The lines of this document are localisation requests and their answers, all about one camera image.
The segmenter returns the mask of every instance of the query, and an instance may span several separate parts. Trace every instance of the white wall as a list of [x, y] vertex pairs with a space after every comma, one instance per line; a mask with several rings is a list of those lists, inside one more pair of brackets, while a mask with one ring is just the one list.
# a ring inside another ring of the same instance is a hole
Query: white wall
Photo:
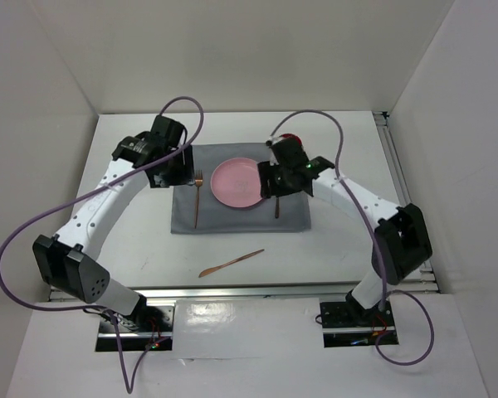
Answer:
[[433, 264], [498, 397], [498, 0], [456, 0], [390, 118]]
[[[0, 0], [0, 243], [75, 194], [96, 119], [29, 6]], [[44, 289], [31, 243], [63, 216], [21, 235], [5, 257], [7, 283], [25, 299], [41, 299]], [[0, 397], [30, 315], [0, 291]]]
[[[391, 109], [452, 0], [30, 0], [100, 113]], [[191, 109], [182, 104], [180, 109]]]

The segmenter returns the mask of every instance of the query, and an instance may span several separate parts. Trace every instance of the red object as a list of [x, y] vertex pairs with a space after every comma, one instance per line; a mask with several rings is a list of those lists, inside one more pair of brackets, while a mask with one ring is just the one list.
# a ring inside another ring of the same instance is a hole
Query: red object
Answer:
[[297, 137], [295, 134], [289, 134], [289, 133], [286, 133], [286, 134], [282, 134], [281, 137], [283, 138], [295, 138], [295, 140], [300, 144], [300, 146], [302, 147], [302, 141], [300, 140], [299, 137]]

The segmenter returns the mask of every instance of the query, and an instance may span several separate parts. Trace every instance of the fork handle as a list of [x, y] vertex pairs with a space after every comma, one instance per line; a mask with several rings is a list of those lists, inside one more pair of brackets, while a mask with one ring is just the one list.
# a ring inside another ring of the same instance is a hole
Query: fork handle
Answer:
[[198, 228], [198, 215], [199, 215], [199, 187], [198, 191], [196, 192], [196, 210], [194, 212], [194, 217], [193, 217], [193, 228]]

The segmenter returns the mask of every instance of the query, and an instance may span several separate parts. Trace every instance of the robotic arm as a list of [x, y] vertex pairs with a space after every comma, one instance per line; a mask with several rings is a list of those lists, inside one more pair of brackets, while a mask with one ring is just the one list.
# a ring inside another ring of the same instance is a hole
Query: robotic arm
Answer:
[[[98, 187], [171, 153], [183, 133], [186, 136], [182, 124], [158, 115], [151, 131], [127, 137], [118, 144]], [[143, 327], [149, 319], [162, 325], [164, 315], [158, 309], [147, 307], [144, 296], [112, 279], [96, 260], [112, 227], [144, 187], [192, 183], [193, 153], [189, 146], [168, 162], [139, 172], [92, 197], [52, 238], [40, 235], [33, 244], [42, 278], [85, 303], [113, 310], [131, 328]]]
[[[281, 197], [304, 191], [338, 207], [352, 218], [360, 218], [356, 205], [336, 176], [334, 164], [322, 157], [309, 160], [300, 140], [288, 135], [268, 141], [271, 161], [258, 163], [262, 197]], [[391, 289], [432, 256], [422, 213], [411, 203], [400, 207], [347, 177], [340, 178], [346, 178], [373, 227]], [[371, 264], [373, 268], [346, 297], [351, 311], [360, 318], [382, 299], [380, 265], [374, 252]]]

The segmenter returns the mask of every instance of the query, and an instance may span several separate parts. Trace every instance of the plate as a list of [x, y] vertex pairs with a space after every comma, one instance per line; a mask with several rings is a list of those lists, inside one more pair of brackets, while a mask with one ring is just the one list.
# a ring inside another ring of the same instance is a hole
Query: plate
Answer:
[[258, 167], [248, 158], [229, 159], [216, 167], [210, 188], [216, 199], [229, 207], [250, 207], [262, 200]]

